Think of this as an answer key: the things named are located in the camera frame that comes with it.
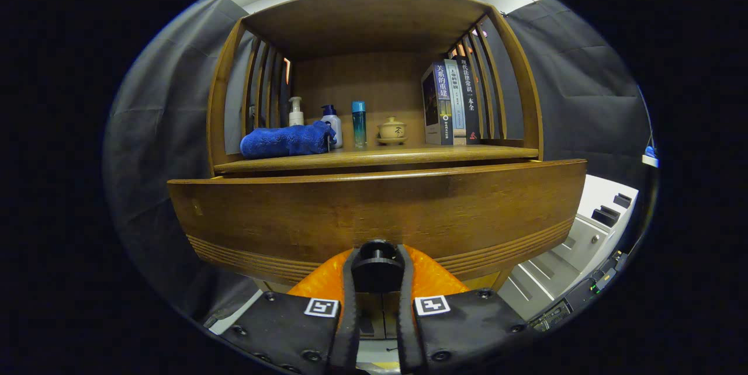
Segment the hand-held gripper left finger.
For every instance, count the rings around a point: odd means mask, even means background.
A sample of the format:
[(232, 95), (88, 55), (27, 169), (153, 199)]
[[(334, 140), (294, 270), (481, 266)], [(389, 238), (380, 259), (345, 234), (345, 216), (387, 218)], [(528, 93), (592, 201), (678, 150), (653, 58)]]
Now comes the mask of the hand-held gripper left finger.
[(221, 339), (283, 374), (353, 374), (359, 317), (351, 248), (330, 258), (287, 293), (264, 291)]

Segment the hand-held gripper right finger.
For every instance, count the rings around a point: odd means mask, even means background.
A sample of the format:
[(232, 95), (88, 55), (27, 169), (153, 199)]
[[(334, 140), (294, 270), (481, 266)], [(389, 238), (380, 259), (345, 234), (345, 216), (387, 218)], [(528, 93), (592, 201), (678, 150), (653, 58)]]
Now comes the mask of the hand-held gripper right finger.
[(535, 330), (490, 288), (470, 290), (423, 252), (404, 264), (397, 341), (404, 374), (494, 374), (531, 345)]

